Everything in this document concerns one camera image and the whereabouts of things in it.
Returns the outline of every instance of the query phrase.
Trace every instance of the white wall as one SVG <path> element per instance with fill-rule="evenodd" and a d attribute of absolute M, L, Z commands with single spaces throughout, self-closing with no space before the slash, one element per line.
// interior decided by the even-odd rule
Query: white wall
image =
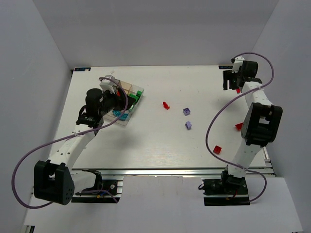
<path fill-rule="evenodd" d="M 0 2 L 0 228 L 17 233 L 26 209 L 14 198 L 11 175 L 30 149 L 51 140 L 70 81 L 70 71 L 31 0 Z M 17 190 L 29 201 L 34 154 L 17 174 Z"/>
<path fill-rule="evenodd" d="M 34 0 L 70 68 L 215 65 L 251 51 L 278 0 Z"/>
<path fill-rule="evenodd" d="M 311 1 L 280 0 L 253 49 L 271 59 L 275 67 L 275 81 L 266 94 L 284 112 L 268 152 L 276 173 L 285 177 L 307 233 L 311 232 L 310 43 Z M 269 77 L 268 66 L 259 65 L 258 77 Z"/>

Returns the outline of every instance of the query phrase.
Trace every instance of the purple cube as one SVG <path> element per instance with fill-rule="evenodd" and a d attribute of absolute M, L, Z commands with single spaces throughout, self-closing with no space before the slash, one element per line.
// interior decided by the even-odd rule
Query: purple cube
<path fill-rule="evenodd" d="M 190 114 L 190 109 L 189 109 L 189 108 L 185 108 L 185 109 L 183 110 L 183 113 L 185 114 L 185 116 L 186 116 L 186 115 L 189 115 L 189 114 Z"/>
<path fill-rule="evenodd" d="M 189 129 L 191 129 L 192 125 L 191 125 L 190 121 L 187 121 L 185 126 L 186 126 L 187 130 L 189 130 Z"/>

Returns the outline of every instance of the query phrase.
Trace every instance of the red block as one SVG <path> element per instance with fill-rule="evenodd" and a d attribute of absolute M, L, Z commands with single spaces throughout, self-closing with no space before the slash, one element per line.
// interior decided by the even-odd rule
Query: red block
<path fill-rule="evenodd" d="M 219 147 L 219 146 L 215 146 L 215 148 L 214 148 L 214 150 L 213 150 L 213 152 L 215 153 L 215 154 L 220 154 L 220 151 L 222 150 L 222 148 L 221 147 Z"/>
<path fill-rule="evenodd" d="M 168 105 L 166 102 L 163 102 L 163 107 L 164 107 L 165 109 L 167 109 L 167 110 L 170 109 L 169 105 Z"/>
<path fill-rule="evenodd" d="M 242 126 L 243 126 L 243 122 L 240 123 L 240 124 L 235 125 L 235 128 L 236 128 L 238 131 L 240 131 L 240 130 L 242 129 Z"/>

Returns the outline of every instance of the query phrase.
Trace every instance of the white table surface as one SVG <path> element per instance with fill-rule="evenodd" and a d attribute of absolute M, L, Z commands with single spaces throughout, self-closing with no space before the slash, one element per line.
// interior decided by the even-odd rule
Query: white table surface
<path fill-rule="evenodd" d="M 52 204 L 28 210 L 34 233 L 291 233 L 302 231 L 284 178 L 267 178 L 262 197 L 250 206 L 204 206 L 200 178 L 125 177 L 118 204 Z M 249 195 L 263 187 L 246 177 Z M 31 205 L 45 203 L 36 198 Z"/>
<path fill-rule="evenodd" d="M 222 70 L 217 66 L 92 67 L 74 72 L 55 138 L 71 134 L 86 92 L 100 88 L 99 77 L 112 75 L 145 89 L 144 97 L 126 127 L 112 125 L 101 130 L 88 144 L 74 168 L 196 168 L 225 167 L 205 146 L 205 135 L 214 115 L 233 97 L 223 91 Z M 170 109 L 163 108 L 166 101 Z M 182 110 L 190 108 L 184 116 Z M 209 139 L 212 148 L 222 147 L 220 156 L 232 160 L 242 140 L 235 125 L 247 113 L 244 98 L 228 107 L 215 122 Z M 192 129 L 187 130 L 185 122 Z M 54 144 L 56 152 L 61 143 Z M 252 167 L 264 167 L 262 151 Z"/>

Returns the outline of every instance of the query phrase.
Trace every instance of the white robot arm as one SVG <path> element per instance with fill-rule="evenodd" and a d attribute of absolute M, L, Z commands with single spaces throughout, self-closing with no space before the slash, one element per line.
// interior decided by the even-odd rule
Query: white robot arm
<path fill-rule="evenodd" d="M 104 123 L 103 116 L 112 109 L 122 110 L 126 98 L 123 92 L 112 82 L 100 80 L 102 90 L 94 88 L 86 93 L 86 105 L 79 112 L 73 134 L 99 128 Z M 128 108 L 136 101 L 130 96 Z M 95 170 L 84 170 L 70 174 L 72 167 L 86 145 L 98 131 L 77 135 L 64 142 L 63 146 L 47 161 L 38 161 L 34 170 L 34 195 L 59 204 L 68 204 L 73 194 L 84 189 L 101 189 L 102 177 Z"/>
<path fill-rule="evenodd" d="M 227 90 L 229 83 L 229 89 L 240 90 L 242 93 L 258 87 L 259 90 L 245 96 L 249 109 L 241 130 L 241 144 L 231 161 L 232 164 L 240 167 L 229 164 L 222 172 L 220 180 L 204 180 L 203 189 L 210 198 L 209 203 L 213 203 L 212 205 L 241 203 L 237 199 L 233 202 L 226 202 L 227 195 L 248 194 L 245 170 L 248 169 L 256 154 L 268 143 L 274 141 L 283 112 L 282 108 L 273 105 L 264 91 L 260 89 L 262 82 L 255 77 L 258 70 L 257 62 L 246 61 L 243 57 L 236 57 L 231 61 L 234 63 L 232 69 L 223 71 L 223 89 Z M 225 197 L 215 199 L 216 195 Z"/>

